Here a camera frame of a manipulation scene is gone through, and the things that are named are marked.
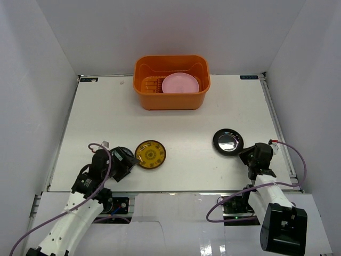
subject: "purple cable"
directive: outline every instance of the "purple cable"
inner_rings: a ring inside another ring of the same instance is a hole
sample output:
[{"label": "purple cable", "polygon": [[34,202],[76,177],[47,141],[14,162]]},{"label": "purple cable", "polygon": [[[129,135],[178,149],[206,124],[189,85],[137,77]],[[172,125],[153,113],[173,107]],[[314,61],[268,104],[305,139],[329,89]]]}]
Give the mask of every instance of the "purple cable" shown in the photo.
[{"label": "purple cable", "polygon": [[95,224],[95,223],[99,223],[101,222],[102,220],[108,220],[108,219],[123,219],[125,221],[127,221],[128,223],[130,223],[130,221],[127,219],[127,218],[124,218],[124,217],[121,217],[121,216],[116,216],[116,215],[113,215],[113,216],[106,216],[106,217],[103,217],[101,219],[98,219],[98,220],[95,220],[92,224]]},{"label": "purple cable", "polygon": [[[303,156],[301,155],[301,153],[296,149],[294,148],[293,146],[285,143],[285,142],[281,142],[281,141],[277,141],[277,142],[274,142],[274,143],[278,143],[278,144],[282,144],[282,145],[285,145],[287,146],[288,148],[291,148],[293,151],[295,151],[298,156],[300,157],[300,159],[302,160],[302,163],[303,163],[303,168],[304,168],[304,174],[303,174],[303,178],[302,180],[298,183],[298,184],[295,184],[295,185],[292,185],[292,184],[287,184],[287,183],[284,183],[284,182],[275,182],[275,184],[277,185],[284,185],[284,186],[288,186],[288,187],[292,187],[292,188],[295,188],[295,187],[299,187],[302,185],[302,183],[305,181],[305,178],[307,176],[307,166],[306,166],[306,163],[304,161],[304,158]],[[252,187],[252,188],[246,188],[246,189],[243,189],[239,192],[236,192],[234,194],[232,194],[231,196],[228,196],[227,198],[219,201],[217,204],[215,204],[209,211],[208,213],[206,214],[206,220],[208,222],[212,222],[212,223],[221,223],[221,222],[238,222],[238,221],[245,221],[245,220],[254,220],[256,217],[247,217],[247,218],[241,218],[241,219],[232,219],[232,220],[211,220],[209,218],[210,214],[219,206],[219,205],[222,205],[224,203],[226,203],[228,200],[234,198],[235,196],[238,196],[242,193],[245,193],[245,192],[249,192],[249,191],[253,191],[255,189],[258,189],[258,188],[263,188],[263,187],[267,187],[267,186],[273,186],[274,183],[266,183],[266,184],[261,184],[261,185],[258,185],[258,186],[255,186],[255,187]]]},{"label": "purple cable", "polygon": [[[106,173],[106,175],[105,175],[105,177],[104,177],[103,182],[102,182],[102,183],[100,184],[100,186],[95,190],[95,192],[92,193],[92,194],[91,194],[87,199],[85,199],[83,202],[81,202],[80,204],[78,204],[78,205],[74,206],[73,208],[71,208],[71,209],[69,210],[70,212],[72,212],[72,211],[74,211],[75,209],[81,207],[81,206],[84,205],[86,202],[88,202],[90,199],[93,199],[93,198],[98,194],[98,192],[101,191],[101,189],[104,187],[104,183],[110,178],[110,177],[109,177],[109,174],[110,174],[111,164],[112,164],[110,152],[109,152],[104,146],[102,146],[102,145],[100,145],[100,144],[97,144],[97,143],[90,143],[90,144],[88,145],[88,148],[91,149],[91,151],[92,151],[91,146],[98,146],[98,147],[102,148],[102,149],[108,154],[108,157],[109,157],[108,171],[107,171],[107,173]],[[45,221],[44,223],[38,225],[37,227],[31,229],[30,231],[28,231],[26,234],[24,234],[22,237],[20,237],[19,240],[13,245],[13,248],[12,248],[12,250],[11,250],[11,252],[10,252],[10,256],[13,256],[13,253],[14,253],[15,248],[20,244],[20,242],[21,242],[22,240],[25,239],[25,237],[27,237],[29,234],[33,233],[33,232],[36,231],[37,229],[39,229],[39,228],[45,226],[46,224],[49,224],[50,222],[52,222],[52,221],[54,221],[54,220],[57,220],[57,219],[59,219],[60,217],[65,216],[66,214],[68,214],[68,212],[63,212],[63,213],[57,215],[56,217],[53,217],[53,218],[51,218],[51,219]]]}]

